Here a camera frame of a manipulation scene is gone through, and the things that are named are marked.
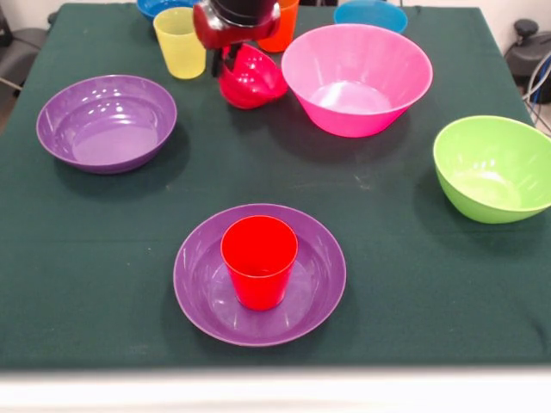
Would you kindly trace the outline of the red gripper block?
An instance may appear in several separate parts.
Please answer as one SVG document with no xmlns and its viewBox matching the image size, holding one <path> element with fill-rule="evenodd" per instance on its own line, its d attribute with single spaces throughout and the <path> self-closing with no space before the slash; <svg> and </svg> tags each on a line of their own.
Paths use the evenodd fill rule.
<svg viewBox="0 0 551 413">
<path fill-rule="evenodd" d="M 211 75 L 218 78 L 220 72 L 233 72 L 241 42 L 263 40 L 277 31 L 281 8 L 276 0 L 211 0 L 196 3 L 192 15 L 199 41 L 215 49 Z"/>
</svg>

